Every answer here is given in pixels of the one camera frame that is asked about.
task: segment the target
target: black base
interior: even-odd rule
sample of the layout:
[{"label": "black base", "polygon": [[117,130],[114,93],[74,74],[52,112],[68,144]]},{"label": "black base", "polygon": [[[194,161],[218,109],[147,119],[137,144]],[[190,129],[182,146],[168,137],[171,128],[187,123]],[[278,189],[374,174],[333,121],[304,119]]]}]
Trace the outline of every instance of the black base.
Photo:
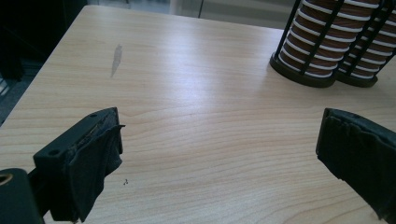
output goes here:
[{"label": "black base", "polygon": [[347,76],[341,72],[337,72],[335,76],[337,80],[340,82],[344,82],[351,86],[363,87],[363,88],[373,87],[374,84],[378,81],[378,78],[376,76],[374,76],[371,79],[363,79],[358,77]]},{"label": "black base", "polygon": [[275,54],[272,55],[270,64],[283,77],[286,77],[292,81],[295,81],[305,86],[316,87],[316,88],[327,88],[330,87],[335,82],[335,76],[325,77],[325,78],[302,76],[298,72],[288,68],[278,58],[275,58]]}]

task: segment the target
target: black fabric cover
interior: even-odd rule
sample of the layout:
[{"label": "black fabric cover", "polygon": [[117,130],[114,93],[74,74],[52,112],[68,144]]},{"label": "black fabric cover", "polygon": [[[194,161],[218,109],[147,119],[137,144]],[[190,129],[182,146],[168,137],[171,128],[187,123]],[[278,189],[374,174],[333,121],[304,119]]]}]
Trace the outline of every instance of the black fabric cover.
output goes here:
[{"label": "black fabric cover", "polygon": [[114,149],[120,145],[121,127],[114,126],[94,137],[66,166],[75,212],[81,221],[85,220],[104,189],[105,177],[122,163],[119,151]]},{"label": "black fabric cover", "polygon": [[396,223],[396,133],[358,115],[326,109],[317,154],[379,218]]}]

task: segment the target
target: wooden table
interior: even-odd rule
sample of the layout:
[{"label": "wooden table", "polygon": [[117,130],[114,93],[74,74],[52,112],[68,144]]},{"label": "wooden table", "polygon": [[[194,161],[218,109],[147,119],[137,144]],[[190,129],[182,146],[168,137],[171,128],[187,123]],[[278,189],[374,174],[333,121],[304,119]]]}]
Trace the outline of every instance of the wooden table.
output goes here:
[{"label": "wooden table", "polygon": [[315,147],[325,107],[396,131],[396,63],[371,89],[309,88],[269,65],[281,34],[85,7],[1,128],[0,169],[31,171],[43,146],[117,106],[123,164],[86,223],[379,222]]}]

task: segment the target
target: light wood tabletop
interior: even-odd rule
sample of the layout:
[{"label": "light wood tabletop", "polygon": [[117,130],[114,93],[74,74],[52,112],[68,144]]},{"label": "light wood tabletop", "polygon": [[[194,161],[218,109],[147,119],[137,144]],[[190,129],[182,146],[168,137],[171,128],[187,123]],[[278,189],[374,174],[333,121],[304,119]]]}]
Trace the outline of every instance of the light wood tabletop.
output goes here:
[{"label": "light wood tabletop", "polygon": [[396,62],[370,89],[310,88],[269,65],[281,35],[84,7],[1,127],[0,169],[33,170],[43,146],[116,106],[123,164],[86,223],[383,223],[315,149],[325,107],[396,131]]}]

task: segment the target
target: black cable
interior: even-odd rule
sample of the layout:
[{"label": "black cable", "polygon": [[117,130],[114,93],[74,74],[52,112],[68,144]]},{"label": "black cable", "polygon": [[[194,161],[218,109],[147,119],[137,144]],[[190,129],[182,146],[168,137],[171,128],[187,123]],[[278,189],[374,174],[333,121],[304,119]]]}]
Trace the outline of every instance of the black cable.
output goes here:
[{"label": "black cable", "polygon": [[202,7],[204,6],[204,0],[201,1],[201,6],[199,7],[199,14],[198,14],[198,19],[201,18],[201,12],[202,12]]}]

